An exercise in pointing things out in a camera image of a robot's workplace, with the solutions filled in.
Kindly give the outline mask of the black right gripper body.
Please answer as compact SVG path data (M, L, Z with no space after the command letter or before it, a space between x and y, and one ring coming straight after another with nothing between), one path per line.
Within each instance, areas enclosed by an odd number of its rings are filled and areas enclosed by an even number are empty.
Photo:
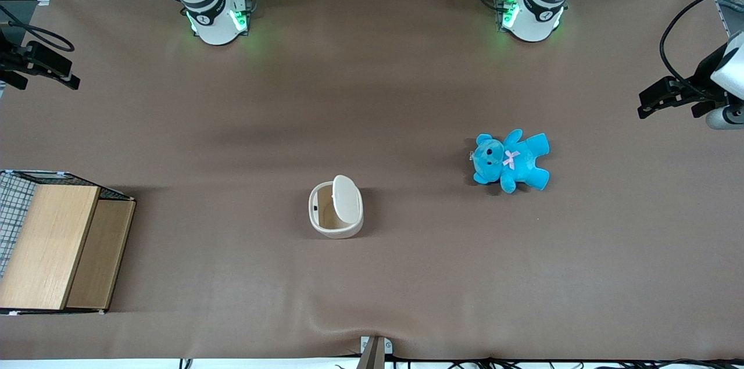
M21 46L9 41L1 30L1 70L28 72L27 55L29 46Z

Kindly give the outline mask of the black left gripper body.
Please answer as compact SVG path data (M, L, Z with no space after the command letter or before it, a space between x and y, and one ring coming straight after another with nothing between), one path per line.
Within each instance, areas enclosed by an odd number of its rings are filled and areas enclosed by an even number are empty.
M691 77L688 77L688 83L694 88L690 94L688 94L688 102L703 102L703 101L714 101L715 103L725 103L727 96L725 90L720 85L717 85L712 78L712 73L715 72L718 65L722 61L726 49L726 45L722 44L711 54L707 55L697 65L697 68Z

